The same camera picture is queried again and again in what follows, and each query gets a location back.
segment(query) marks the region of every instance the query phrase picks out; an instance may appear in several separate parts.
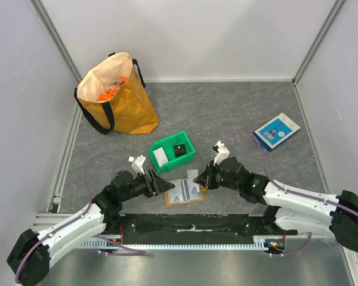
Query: black strap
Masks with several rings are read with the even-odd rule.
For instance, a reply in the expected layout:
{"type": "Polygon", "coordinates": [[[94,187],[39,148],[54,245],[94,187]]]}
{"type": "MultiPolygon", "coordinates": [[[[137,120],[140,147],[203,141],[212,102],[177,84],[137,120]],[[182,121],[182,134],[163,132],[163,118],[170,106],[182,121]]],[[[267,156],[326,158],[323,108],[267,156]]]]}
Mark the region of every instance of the black strap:
{"type": "Polygon", "coordinates": [[[108,101],[102,102],[101,105],[102,105],[103,111],[105,112],[105,115],[109,121],[110,129],[106,129],[106,128],[102,127],[102,125],[99,124],[96,121],[96,119],[93,117],[93,115],[91,115],[91,113],[81,104],[81,102],[77,98],[77,88],[74,89],[74,98],[77,100],[77,103],[78,103],[79,107],[81,108],[82,113],[84,114],[85,118],[89,121],[89,123],[91,124],[91,126],[94,127],[95,130],[97,130],[98,132],[105,134],[105,135],[109,134],[112,130],[114,130],[114,126],[115,126],[114,115],[113,115],[112,107],[108,101]]]}
{"type": "Polygon", "coordinates": [[[142,77],[142,73],[141,73],[141,69],[139,68],[138,61],[137,61],[135,58],[132,59],[132,64],[135,64],[135,65],[137,66],[139,79],[141,80],[141,83],[142,83],[143,88],[145,88],[145,87],[146,87],[146,84],[144,83],[144,80],[143,80],[143,77],[142,77]]]}

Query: gray floor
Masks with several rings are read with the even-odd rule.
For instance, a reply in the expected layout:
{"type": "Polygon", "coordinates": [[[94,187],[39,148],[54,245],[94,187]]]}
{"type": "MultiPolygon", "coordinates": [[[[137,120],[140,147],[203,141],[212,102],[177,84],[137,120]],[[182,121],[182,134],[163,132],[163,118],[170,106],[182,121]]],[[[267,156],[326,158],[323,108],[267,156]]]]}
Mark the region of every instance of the gray floor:
{"type": "MultiPolygon", "coordinates": [[[[185,130],[197,153],[194,160],[161,174],[165,179],[185,178],[187,169],[202,172],[213,158],[211,147],[237,128],[257,129],[281,112],[301,130],[267,154],[274,178],[288,185],[323,192],[316,160],[307,136],[300,108],[290,82],[157,83],[146,88],[160,125],[150,135],[112,132],[102,135],[83,117],[63,189],[60,212],[75,212],[88,201],[82,175],[85,163],[102,151],[121,151],[131,156],[147,155],[151,143],[185,130]]],[[[258,148],[244,133],[226,143],[231,155],[245,167],[263,173],[258,148]]],[[[146,160],[145,168],[151,166],[146,160]]],[[[105,155],[89,167],[88,177],[95,194],[120,170],[131,166],[117,156],[105,155]]],[[[207,191],[205,201],[166,206],[164,196],[134,198],[124,203],[125,213],[261,213],[263,208],[247,203],[229,189],[207,191]]]]}

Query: product box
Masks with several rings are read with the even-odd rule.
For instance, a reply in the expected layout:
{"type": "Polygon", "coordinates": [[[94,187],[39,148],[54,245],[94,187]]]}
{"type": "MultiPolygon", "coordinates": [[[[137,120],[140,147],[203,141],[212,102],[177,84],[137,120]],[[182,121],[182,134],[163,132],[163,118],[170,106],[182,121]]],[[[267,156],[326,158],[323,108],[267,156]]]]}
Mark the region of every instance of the product box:
{"type": "Polygon", "coordinates": [[[288,116],[281,113],[268,123],[254,131],[254,135],[261,146],[272,151],[282,142],[299,131],[300,127],[288,116]]]}

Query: purple cable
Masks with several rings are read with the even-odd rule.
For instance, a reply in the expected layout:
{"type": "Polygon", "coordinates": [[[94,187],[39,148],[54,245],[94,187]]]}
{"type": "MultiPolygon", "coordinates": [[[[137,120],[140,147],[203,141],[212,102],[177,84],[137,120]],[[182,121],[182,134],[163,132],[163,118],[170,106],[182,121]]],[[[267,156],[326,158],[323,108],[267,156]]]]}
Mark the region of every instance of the purple cable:
{"type": "Polygon", "coordinates": [[[311,232],[309,232],[309,235],[308,235],[308,240],[306,241],[306,243],[304,244],[304,246],[302,246],[301,248],[295,250],[295,251],[291,251],[291,252],[288,252],[288,253],[283,253],[283,254],[272,254],[271,256],[273,257],[283,257],[283,256],[290,256],[290,255],[295,255],[303,250],[305,250],[305,248],[307,248],[309,246],[311,242],[311,232]]]}
{"type": "Polygon", "coordinates": [[[106,237],[103,237],[102,235],[95,235],[94,237],[101,238],[102,240],[105,240],[107,243],[113,244],[114,246],[117,246],[117,247],[122,248],[124,250],[133,251],[132,253],[107,253],[107,255],[110,255],[110,256],[135,256],[135,255],[142,255],[142,254],[146,253],[144,250],[138,250],[138,249],[132,249],[132,248],[129,248],[129,247],[125,247],[120,243],[116,243],[116,242],[114,242],[112,240],[108,240],[106,237]]]}
{"type": "Polygon", "coordinates": [[[60,227],[54,229],[53,231],[51,231],[49,234],[47,234],[46,236],[44,236],[43,238],[41,238],[24,256],[23,260],[20,262],[20,265],[18,266],[17,270],[16,270],[16,275],[15,275],[15,282],[16,283],[20,283],[20,274],[21,274],[21,270],[23,270],[24,264],[25,262],[28,260],[29,256],[45,241],[47,240],[51,235],[54,235],[55,233],[57,233],[58,231],[62,230],[63,228],[67,227],[68,225],[71,225],[72,223],[76,222],[77,220],[79,220],[81,218],[81,216],[87,214],[87,212],[89,211],[89,209],[92,206],[92,193],[89,187],[89,183],[88,183],[88,178],[87,178],[87,172],[88,172],[88,167],[90,165],[91,162],[93,162],[96,158],[102,156],[102,155],[107,155],[107,154],[114,154],[114,155],[118,155],[121,157],[126,157],[128,158],[128,156],[126,154],[123,153],[119,153],[119,152],[115,152],[115,151],[105,151],[102,152],[100,154],[95,155],[94,157],[90,158],[90,160],[86,163],[85,165],[85,170],[84,170],[84,182],[85,182],[85,186],[88,190],[89,193],[89,203],[88,203],[88,207],[84,210],[84,212],[82,214],[80,214],[79,216],[75,217],[74,219],[72,219],[69,222],[64,223],[63,225],[61,225],[60,227]]]}
{"type": "MultiPolygon", "coordinates": [[[[273,185],[275,185],[278,189],[280,189],[280,190],[282,190],[282,191],[286,191],[286,192],[288,192],[288,193],[290,193],[290,194],[293,194],[293,195],[298,195],[298,196],[300,196],[300,197],[309,198],[309,199],[311,199],[311,200],[315,200],[315,201],[319,201],[319,202],[324,201],[324,199],[322,199],[322,198],[315,197],[315,196],[313,196],[313,195],[303,194],[303,193],[301,193],[301,192],[297,192],[297,191],[294,191],[294,190],[292,190],[292,189],[286,189],[286,190],[285,190],[285,188],[284,188],[283,186],[280,186],[274,179],[272,179],[272,177],[270,176],[269,171],[268,171],[267,161],[266,161],[266,158],[265,158],[265,155],[264,155],[264,151],[262,150],[261,145],[260,145],[260,143],[258,142],[258,139],[256,138],[256,136],[253,134],[252,131],[247,130],[247,129],[244,129],[244,128],[236,129],[236,130],[234,130],[232,133],[230,133],[229,135],[227,135],[227,137],[225,137],[222,142],[225,143],[229,138],[231,138],[234,134],[236,134],[236,133],[239,132],[239,131],[244,131],[244,132],[250,134],[250,135],[252,136],[252,138],[254,139],[254,141],[256,142],[256,144],[257,144],[257,146],[258,146],[258,149],[259,149],[259,151],[260,151],[260,157],[261,157],[261,161],[262,161],[262,163],[263,163],[264,174],[268,177],[268,180],[269,180],[273,185]]],[[[335,207],[337,207],[337,208],[340,208],[340,209],[342,209],[342,210],[345,210],[345,211],[347,211],[348,213],[351,213],[352,215],[355,215],[356,217],[358,217],[358,212],[356,212],[355,210],[349,209],[348,207],[343,206],[342,204],[335,203],[335,202],[333,202],[333,201],[331,201],[331,200],[326,200],[326,203],[327,203],[327,204],[330,204],[330,205],[332,205],[332,206],[335,206],[335,207]]]]}

